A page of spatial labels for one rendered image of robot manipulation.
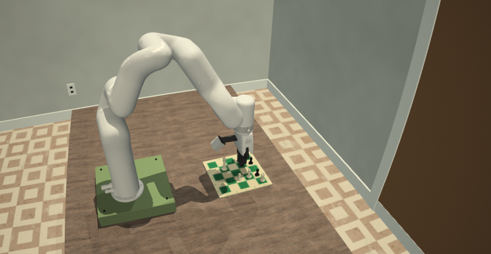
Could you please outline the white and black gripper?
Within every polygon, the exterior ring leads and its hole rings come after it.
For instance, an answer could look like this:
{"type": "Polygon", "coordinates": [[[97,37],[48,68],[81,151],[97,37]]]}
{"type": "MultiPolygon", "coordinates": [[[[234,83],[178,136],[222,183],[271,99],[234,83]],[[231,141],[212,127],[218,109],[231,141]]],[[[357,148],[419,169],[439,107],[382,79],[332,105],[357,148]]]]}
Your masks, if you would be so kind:
{"type": "Polygon", "coordinates": [[[237,138],[237,141],[234,141],[237,147],[237,162],[239,162],[239,165],[246,164],[247,159],[249,159],[249,151],[253,154],[254,141],[252,131],[249,134],[242,134],[234,130],[234,135],[237,138]]]}

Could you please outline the green and cream chessboard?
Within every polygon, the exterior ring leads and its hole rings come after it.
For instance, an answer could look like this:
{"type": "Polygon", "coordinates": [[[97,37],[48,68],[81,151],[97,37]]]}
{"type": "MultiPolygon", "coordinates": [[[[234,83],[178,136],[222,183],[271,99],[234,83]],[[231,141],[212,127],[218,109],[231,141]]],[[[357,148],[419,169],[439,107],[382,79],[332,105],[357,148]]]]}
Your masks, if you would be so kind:
{"type": "Polygon", "coordinates": [[[237,162],[237,154],[225,157],[226,167],[228,168],[226,171],[221,170],[223,166],[223,157],[203,162],[219,198],[229,197],[272,185],[272,182],[259,165],[254,155],[249,152],[249,158],[250,157],[252,157],[253,164],[249,164],[248,162],[250,159],[248,159],[247,163],[242,167],[239,166],[239,163],[237,162]],[[246,177],[249,168],[251,170],[251,178],[246,177]],[[255,176],[257,168],[259,169],[259,176],[255,176]],[[242,179],[240,181],[237,180],[238,173],[241,173],[242,179]],[[261,173],[265,173],[264,182],[260,181],[261,173]]]}

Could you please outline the white chess king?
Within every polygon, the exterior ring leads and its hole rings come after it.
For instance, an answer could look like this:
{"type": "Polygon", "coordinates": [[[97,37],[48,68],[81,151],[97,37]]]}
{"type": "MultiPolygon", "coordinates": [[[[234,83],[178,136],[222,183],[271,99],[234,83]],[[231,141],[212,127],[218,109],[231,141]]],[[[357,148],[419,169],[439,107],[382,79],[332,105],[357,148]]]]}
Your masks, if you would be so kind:
{"type": "Polygon", "coordinates": [[[221,168],[221,170],[226,171],[226,170],[228,169],[228,168],[226,167],[226,163],[225,163],[225,162],[226,162],[226,158],[224,157],[224,158],[222,158],[222,159],[223,159],[223,160],[222,160],[222,161],[223,161],[223,167],[221,168]]]}

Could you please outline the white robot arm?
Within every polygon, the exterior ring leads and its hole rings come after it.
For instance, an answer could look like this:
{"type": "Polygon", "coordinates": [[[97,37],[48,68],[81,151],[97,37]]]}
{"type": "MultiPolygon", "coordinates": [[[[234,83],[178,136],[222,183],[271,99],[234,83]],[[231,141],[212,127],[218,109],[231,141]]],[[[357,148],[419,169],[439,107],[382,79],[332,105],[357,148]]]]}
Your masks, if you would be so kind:
{"type": "Polygon", "coordinates": [[[113,77],[105,84],[96,114],[112,179],[109,184],[101,185],[101,189],[105,194],[111,193],[116,201],[131,202],[144,192],[144,184],[137,177],[124,117],[134,111],[145,79],[168,66],[171,60],[178,63],[225,127],[242,134],[253,130],[254,98],[245,94],[232,97],[203,52],[191,40],[155,32],[143,35],[138,41],[138,52],[125,59],[117,78],[113,77]]]}

